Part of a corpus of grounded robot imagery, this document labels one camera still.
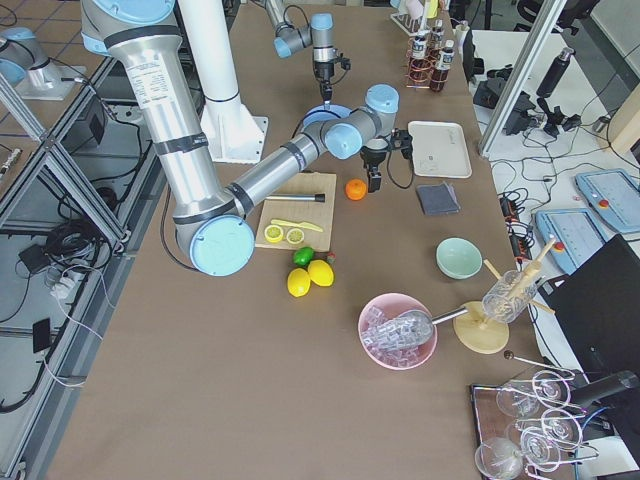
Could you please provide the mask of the orange mandarin fruit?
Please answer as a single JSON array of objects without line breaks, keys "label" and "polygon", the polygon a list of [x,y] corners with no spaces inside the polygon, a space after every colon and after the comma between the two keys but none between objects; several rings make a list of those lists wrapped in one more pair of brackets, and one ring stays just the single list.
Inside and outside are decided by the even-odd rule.
[{"label": "orange mandarin fruit", "polygon": [[354,178],[345,184],[344,192],[349,200],[359,201],[367,195],[368,185],[363,180]]}]

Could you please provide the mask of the blue round plate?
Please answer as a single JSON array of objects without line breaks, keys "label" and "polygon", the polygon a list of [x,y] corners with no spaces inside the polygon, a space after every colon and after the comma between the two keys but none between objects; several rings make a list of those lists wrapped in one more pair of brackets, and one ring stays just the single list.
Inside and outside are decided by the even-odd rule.
[{"label": "blue round plate", "polygon": [[304,115],[304,118],[302,119],[302,126],[306,127],[314,122],[342,119],[348,117],[351,114],[351,111],[352,109],[349,107],[333,103],[319,105],[312,108]]}]

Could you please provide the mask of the dark grey folded cloth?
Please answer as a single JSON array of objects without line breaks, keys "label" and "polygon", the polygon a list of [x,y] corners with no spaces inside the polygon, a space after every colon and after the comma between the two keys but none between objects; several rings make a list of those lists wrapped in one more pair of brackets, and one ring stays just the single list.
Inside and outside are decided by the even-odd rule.
[{"label": "dark grey folded cloth", "polygon": [[422,211],[427,216],[455,214],[460,211],[454,188],[442,182],[438,185],[419,185],[416,187]]}]

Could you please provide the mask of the cream rectangular tray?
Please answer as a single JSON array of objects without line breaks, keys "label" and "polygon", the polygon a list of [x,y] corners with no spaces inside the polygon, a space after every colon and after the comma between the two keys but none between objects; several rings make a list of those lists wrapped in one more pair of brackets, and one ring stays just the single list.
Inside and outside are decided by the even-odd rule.
[{"label": "cream rectangular tray", "polygon": [[461,125],[414,120],[408,124],[408,132],[412,137],[412,164],[417,176],[466,179],[472,175]]}]

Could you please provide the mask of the wooden cutting board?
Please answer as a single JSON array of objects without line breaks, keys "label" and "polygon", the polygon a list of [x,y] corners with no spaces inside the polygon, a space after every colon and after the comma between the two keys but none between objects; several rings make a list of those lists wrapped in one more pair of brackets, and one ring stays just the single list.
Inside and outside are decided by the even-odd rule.
[{"label": "wooden cutting board", "polygon": [[[299,173],[280,187],[275,194],[324,194],[324,202],[306,200],[271,200],[262,203],[262,211],[256,229],[255,246],[295,250],[310,246],[316,252],[328,252],[335,204],[337,176],[334,173]],[[308,222],[323,229],[322,232],[302,229],[304,240],[299,245],[289,244],[285,239],[271,243],[264,237],[264,229],[273,219],[294,223]]]}]

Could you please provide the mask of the brown bottle front left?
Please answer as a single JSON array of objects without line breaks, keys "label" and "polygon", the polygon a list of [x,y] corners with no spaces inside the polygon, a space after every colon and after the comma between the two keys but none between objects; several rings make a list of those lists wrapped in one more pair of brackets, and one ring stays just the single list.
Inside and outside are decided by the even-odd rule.
[{"label": "brown bottle front left", "polygon": [[413,85],[426,81],[428,62],[426,60],[427,30],[420,30],[412,40],[408,78]]}]

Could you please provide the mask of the lemon half right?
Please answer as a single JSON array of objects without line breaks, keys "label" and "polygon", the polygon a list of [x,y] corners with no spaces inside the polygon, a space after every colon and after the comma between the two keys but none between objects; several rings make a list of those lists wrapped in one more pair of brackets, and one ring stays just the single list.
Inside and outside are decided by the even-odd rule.
[{"label": "lemon half right", "polygon": [[300,245],[305,240],[305,233],[301,228],[293,227],[286,232],[285,239],[289,245]]}]

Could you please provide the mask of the lemon half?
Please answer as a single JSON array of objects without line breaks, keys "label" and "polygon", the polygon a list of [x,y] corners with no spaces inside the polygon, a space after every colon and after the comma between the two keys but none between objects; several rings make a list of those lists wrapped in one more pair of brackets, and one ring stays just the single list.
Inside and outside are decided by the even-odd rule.
[{"label": "lemon half", "polygon": [[271,244],[279,243],[284,239],[284,229],[280,225],[269,224],[263,231],[264,239]]},{"label": "lemon half", "polygon": [[289,245],[300,245],[305,240],[305,233],[301,228],[293,227],[286,232],[285,239]]}]

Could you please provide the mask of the yellow lemon right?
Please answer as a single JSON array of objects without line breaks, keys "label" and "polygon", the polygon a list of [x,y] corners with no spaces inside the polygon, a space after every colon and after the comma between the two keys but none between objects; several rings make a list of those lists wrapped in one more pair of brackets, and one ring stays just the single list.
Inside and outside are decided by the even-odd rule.
[{"label": "yellow lemon right", "polygon": [[330,287],[335,280],[335,274],[331,265],[325,260],[312,260],[307,266],[310,280],[321,287]]}]

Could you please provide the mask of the yellow lemon left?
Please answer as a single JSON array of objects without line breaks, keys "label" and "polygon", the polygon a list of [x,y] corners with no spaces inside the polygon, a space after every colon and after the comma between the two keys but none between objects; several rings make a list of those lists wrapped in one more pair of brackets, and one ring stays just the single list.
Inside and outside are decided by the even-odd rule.
[{"label": "yellow lemon left", "polygon": [[311,279],[307,270],[303,268],[293,269],[287,277],[287,290],[294,298],[300,298],[308,294],[311,287]]}]

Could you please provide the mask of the pink bowl with ice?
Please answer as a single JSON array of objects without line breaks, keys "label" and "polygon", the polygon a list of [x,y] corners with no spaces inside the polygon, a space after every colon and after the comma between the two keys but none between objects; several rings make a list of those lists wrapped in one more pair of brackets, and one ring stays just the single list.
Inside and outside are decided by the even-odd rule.
[{"label": "pink bowl with ice", "polygon": [[401,293],[386,293],[370,300],[360,313],[358,334],[371,359],[385,368],[408,370],[425,363],[435,352],[438,333],[421,312],[431,318],[418,300]]}]

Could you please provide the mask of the silver metal ice scoop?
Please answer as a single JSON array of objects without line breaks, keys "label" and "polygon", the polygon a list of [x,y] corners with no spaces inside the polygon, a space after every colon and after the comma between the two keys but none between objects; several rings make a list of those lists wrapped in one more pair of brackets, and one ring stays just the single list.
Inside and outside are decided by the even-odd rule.
[{"label": "silver metal ice scoop", "polygon": [[413,348],[426,343],[435,333],[435,326],[468,312],[466,307],[459,307],[451,312],[435,318],[421,310],[410,310],[388,321],[380,327],[383,348],[399,350]]}]

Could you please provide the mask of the orange power strip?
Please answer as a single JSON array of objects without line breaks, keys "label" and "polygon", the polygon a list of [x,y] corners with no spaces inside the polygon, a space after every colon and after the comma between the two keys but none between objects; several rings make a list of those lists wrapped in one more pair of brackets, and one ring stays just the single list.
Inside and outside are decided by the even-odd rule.
[{"label": "orange power strip", "polygon": [[515,260],[531,260],[531,248],[535,245],[533,227],[520,220],[521,208],[515,200],[502,195],[499,197],[499,204]]}]

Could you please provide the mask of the clear glass on stand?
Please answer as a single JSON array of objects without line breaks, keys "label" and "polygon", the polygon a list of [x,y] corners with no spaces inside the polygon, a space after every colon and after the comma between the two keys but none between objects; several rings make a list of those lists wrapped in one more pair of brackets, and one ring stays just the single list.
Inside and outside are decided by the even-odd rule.
[{"label": "clear glass on stand", "polygon": [[523,273],[507,271],[485,294],[481,303],[484,313],[499,323],[514,321],[537,294],[534,280],[527,280],[520,288]]}]

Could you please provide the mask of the aluminium frame post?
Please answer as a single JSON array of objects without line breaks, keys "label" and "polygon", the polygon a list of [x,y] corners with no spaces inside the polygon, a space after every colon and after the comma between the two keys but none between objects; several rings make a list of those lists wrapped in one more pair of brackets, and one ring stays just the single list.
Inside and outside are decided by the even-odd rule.
[{"label": "aluminium frame post", "polygon": [[514,64],[513,71],[499,97],[489,124],[479,141],[478,151],[482,157],[489,156],[495,140],[506,125],[506,121],[515,107],[522,87],[566,3],[566,0],[545,0],[542,3],[537,19],[533,23]]}]

